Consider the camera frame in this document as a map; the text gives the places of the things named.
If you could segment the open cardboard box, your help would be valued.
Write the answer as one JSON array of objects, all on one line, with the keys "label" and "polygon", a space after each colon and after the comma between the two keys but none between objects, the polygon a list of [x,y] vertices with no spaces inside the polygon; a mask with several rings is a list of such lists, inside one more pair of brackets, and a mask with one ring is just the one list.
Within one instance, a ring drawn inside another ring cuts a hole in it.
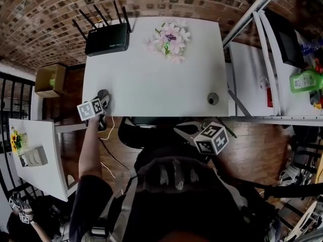
[{"label": "open cardboard box", "polygon": [[[66,68],[60,64],[49,65],[38,70],[35,80],[35,93],[43,98],[54,98],[64,94]],[[56,83],[51,87],[49,80],[55,78]]]}]

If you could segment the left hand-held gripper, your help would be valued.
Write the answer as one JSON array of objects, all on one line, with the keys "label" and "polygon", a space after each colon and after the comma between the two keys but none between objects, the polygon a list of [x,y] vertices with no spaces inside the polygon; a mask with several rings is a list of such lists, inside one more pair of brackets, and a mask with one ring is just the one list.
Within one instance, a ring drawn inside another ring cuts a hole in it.
[{"label": "left hand-held gripper", "polygon": [[77,106],[79,116],[82,121],[85,122],[88,127],[89,120],[92,118],[99,117],[98,131],[102,132],[106,130],[105,116],[110,102],[110,95],[105,95],[101,100],[95,97],[91,101],[86,101]]}]

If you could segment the green detergent bottle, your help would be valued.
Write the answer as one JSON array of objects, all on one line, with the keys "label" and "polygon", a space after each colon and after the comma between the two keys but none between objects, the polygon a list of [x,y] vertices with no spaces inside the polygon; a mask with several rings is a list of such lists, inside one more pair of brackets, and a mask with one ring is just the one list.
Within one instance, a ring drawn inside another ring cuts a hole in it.
[{"label": "green detergent bottle", "polygon": [[290,76],[289,81],[292,93],[310,92],[323,88],[323,75],[312,70]]}]

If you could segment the black router with antennas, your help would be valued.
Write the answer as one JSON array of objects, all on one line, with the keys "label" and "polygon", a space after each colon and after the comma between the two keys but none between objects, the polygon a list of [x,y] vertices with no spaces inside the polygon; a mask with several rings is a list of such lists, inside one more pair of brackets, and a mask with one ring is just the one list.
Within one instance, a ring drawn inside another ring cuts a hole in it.
[{"label": "black router with antennas", "polygon": [[122,22],[116,2],[113,2],[119,19],[118,24],[111,25],[107,22],[97,6],[93,6],[105,23],[102,27],[97,27],[82,11],[81,15],[91,24],[92,29],[86,36],[75,20],[72,20],[80,34],[86,41],[85,54],[87,56],[96,56],[107,53],[126,51],[129,47],[130,33],[132,29],[129,23],[127,11],[122,7],[125,22]]}]

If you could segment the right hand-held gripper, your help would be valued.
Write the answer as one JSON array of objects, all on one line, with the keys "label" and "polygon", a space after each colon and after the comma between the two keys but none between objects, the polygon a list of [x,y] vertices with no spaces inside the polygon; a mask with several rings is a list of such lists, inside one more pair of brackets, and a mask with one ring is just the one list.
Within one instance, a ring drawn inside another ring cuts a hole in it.
[{"label": "right hand-held gripper", "polygon": [[195,144],[200,154],[219,155],[229,143],[225,127],[216,122],[211,122],[203,130],[202,126],[202,123],[196,121],[185,122],[176,125],[174,131],[190,145]]}]

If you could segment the person's right forearm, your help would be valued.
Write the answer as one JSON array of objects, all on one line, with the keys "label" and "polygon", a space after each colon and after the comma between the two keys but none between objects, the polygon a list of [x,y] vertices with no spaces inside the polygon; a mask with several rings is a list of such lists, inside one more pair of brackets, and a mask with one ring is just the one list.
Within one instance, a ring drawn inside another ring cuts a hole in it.
[{"label": "person's right forearm", "polygon": [[226,163],[220,159],[218,156],[213,156],[211,158],[212,163],[215,166],[215,169],[218,172],[218,175],[225,180],[232,180],[233,176],[231,171],[229,170],[228,166],[226,165]]}]

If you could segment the person's torso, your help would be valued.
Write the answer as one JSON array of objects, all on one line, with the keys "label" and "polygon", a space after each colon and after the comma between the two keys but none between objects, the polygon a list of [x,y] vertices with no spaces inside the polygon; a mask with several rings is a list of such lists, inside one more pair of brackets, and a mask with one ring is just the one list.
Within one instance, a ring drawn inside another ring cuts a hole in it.
[{"label": "person's torso", "polygon": [[79,179],[70,242],[265,242],[277,211],[254,188],[224,183],[185,146],[144,149],[117,196],[101,178]]}]

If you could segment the black metal railing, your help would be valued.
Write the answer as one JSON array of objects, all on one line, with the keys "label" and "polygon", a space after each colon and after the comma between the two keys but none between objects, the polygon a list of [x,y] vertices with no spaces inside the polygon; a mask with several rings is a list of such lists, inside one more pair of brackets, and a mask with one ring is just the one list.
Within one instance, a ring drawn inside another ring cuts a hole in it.
[{"label": "black metal railing", "polygon": [[31,119],[34,81],[0,72],[0,188],[8,199],[13,192],[34,188],[15,173],[9,119]]}]

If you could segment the white and black helmet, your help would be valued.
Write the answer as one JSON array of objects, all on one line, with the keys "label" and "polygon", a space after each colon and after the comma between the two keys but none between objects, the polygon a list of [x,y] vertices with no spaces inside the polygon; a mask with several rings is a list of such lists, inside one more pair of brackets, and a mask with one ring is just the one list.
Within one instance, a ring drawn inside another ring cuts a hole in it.
[{"label": "white and black helmet", "polygon": [[285,169],[283,169],[279,176],[279,186],[290,186],[298,185],[301,178],[300,169],[286,164]]}]

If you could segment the small white side table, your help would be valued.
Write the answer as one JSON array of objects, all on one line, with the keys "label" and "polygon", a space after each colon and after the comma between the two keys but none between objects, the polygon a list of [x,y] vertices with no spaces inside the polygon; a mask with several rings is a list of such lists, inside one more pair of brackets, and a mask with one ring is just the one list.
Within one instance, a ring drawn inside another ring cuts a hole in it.
[{"label": "small white side table", "polygon": [[62,201],[67,201],[77,187],[78,182],[71,185],[65,178],[59,146],[59,133],[86,129],[85,124],[55,126],[53,122],[42,120],[9,119],[10,133],[13,130],[27,135],[29,149],[43,148],[46,164],[43,166],[23,167],[17,153],[14,163],[19,177],[34,187]]}]

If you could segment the white metal shelf rack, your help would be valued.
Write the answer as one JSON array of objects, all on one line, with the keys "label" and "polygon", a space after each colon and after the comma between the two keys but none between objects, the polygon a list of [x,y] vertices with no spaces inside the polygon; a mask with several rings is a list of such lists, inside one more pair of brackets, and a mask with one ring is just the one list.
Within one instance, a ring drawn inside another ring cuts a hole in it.
[{"label": "white metal shelf rack", "polygon": [[[235,113],[230,119],[323,127],[323,110],[312,107],[309,95],[290,91],[289,77],[300,70],[282,61],[278,42],[263,10],[270,1],[255,0],[223,40],[223,48],[229,49],[232,62],[228,92],[234,101]],[[256,25],[260,49],[233,41],[251,21]],[[271,89],[273,108],[267,107],[267,87]]]}]

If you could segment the pale pink flowers in pot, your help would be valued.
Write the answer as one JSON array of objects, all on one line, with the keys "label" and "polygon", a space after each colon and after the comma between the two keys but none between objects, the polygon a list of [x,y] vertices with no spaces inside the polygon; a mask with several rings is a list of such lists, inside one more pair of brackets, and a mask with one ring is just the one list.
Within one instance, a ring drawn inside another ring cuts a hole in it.
[{"label": "pale pink flowers in pot", "polygon": [[153,54],[180,64],[185,59],[185,48],[190,38],[191,33],[186,20],[166,19],[159,28],[154,29],[150,38],[143,40],[143,43]]}]

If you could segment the person's left forearm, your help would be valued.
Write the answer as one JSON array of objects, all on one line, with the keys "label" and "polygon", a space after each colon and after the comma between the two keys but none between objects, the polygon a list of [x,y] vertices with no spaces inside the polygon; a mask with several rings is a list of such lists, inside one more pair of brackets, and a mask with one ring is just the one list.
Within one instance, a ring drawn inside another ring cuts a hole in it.
[{"label": "person's left forearm", "polygon": [[98,140],[99,118],[95,116],[88,122],[78,163],[80,178],[86,175],[102,178]]}]

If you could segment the grey rectangular box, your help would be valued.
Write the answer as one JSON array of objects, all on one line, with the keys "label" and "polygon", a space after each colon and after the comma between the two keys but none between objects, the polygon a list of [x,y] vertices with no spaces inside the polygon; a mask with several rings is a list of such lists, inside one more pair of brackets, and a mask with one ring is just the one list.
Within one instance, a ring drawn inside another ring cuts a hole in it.
[{"label": "grey rectangular box", "polygon": [[44,166],[48,164],[46,153],[43,146],[25,152],[25,157],[29,167]]}]

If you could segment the black monitor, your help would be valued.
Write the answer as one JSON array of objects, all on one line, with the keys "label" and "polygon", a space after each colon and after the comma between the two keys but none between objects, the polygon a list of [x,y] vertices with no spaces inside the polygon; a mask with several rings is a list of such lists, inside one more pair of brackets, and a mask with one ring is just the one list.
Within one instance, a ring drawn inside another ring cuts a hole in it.
[{"label": "black monitor", "polygon": [[278,42],[283,63],[302,69],[305,61],[292,23],[269,9],[265,9],[264,14]]}]

